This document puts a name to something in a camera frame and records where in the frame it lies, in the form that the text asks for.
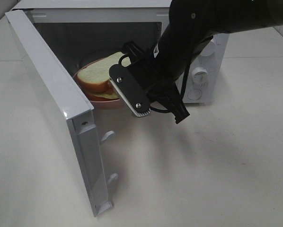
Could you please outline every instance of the cable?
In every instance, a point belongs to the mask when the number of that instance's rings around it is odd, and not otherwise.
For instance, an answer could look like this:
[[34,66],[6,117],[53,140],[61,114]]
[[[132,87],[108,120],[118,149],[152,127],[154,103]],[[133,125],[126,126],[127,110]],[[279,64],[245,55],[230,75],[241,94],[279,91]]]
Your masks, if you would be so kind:
[[155,111],[155,112],[161,113],[161,114],[168,114],[168,113],[171,112],[170,110],[160,110],[160,109],[157,109],[157,108],[152,107],[152,106],[150,106],[150,109]]
[[125,58],[127,58],[127,57],[129,57],[128,54],[123,55],[123,56],[118,60],[118,64],[119,64],[119,65],[122,65],[123,59],[125,59]]
[[190,71],[190,66],[191,66],[191,60],[192,60],[193,54],[189,56],[189,59],[187,60],[184,76],[183,76],[183,83],[181,86],[181,91],[180,91],[180,96],[181,99],[184,98],[185,92],[186,92],[186,86],[187,86],[187,81],[188,81],[188,76],[189,76],[189,71]]
[[[181,91],[180,91],[181,99],[184,98],[184,95],[185,95],[185,92],[186,92],[186,85],[187,85],[187,81],[188,81],[188,76],[189,76],[189,71],[190,71],[190,66],[191,66],[191,63],[190,63],[191,60],[192,60],[192,54],[189,56],[189,59],[188,59],[187,64],[186,64],[184,76],[183,76],[183,83],[182,83],[182,87],[181,87]],[[170,110],[160,110],[160,109],[154,108],[152,106],[150,106],[150,109],[155,111],[155,112],[162,113],[162,114],[168,114],[168,113],[171,112]]]

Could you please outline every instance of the bread slice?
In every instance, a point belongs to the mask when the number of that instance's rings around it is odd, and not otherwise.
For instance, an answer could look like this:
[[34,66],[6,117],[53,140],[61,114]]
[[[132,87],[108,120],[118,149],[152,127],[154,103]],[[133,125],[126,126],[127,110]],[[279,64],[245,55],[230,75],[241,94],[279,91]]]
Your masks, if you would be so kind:
[[90,100],[90,101],[112,101],[112,100],[117,100],[118,96],[114,92],[109,94],[109,93],[93,93],[90,91],[83,90],[85,96]]
[[85,91],[97,93],[112,88],[109,81],[109,70],[112,65],[118,63],[123,55],[123,53],[117,52],[82,69],[77,75],[77,82],[81,88]]

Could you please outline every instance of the white table surface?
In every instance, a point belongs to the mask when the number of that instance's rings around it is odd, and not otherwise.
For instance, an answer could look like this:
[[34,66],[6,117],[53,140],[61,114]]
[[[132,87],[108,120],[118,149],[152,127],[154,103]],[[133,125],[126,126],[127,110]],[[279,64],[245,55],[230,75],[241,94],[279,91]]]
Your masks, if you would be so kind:
[[230,36],[210,106],[95,111],[115,207],[94,218],[0,21],[0,227],[283,227],[283,38]]

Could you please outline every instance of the microwave door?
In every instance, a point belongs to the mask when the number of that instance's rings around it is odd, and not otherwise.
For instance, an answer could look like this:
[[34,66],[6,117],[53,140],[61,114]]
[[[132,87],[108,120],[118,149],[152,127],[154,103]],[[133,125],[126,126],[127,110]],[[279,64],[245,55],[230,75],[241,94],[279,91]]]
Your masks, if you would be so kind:
[[94,216],[112,206],[93,106],[21,10],[6,13],[39,106]]

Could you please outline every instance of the microwave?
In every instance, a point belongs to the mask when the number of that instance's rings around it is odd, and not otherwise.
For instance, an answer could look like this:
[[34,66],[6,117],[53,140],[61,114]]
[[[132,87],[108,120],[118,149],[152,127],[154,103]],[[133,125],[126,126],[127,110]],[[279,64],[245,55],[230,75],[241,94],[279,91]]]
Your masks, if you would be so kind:
[[[39,107],[94,216],[112,207],[94,107],[72,79],[128,41],[147,49],[168,26],[171,0],[22,0],[6,13]],[[185,103],[212,97],[229,35],[216,35],[192,63]]]

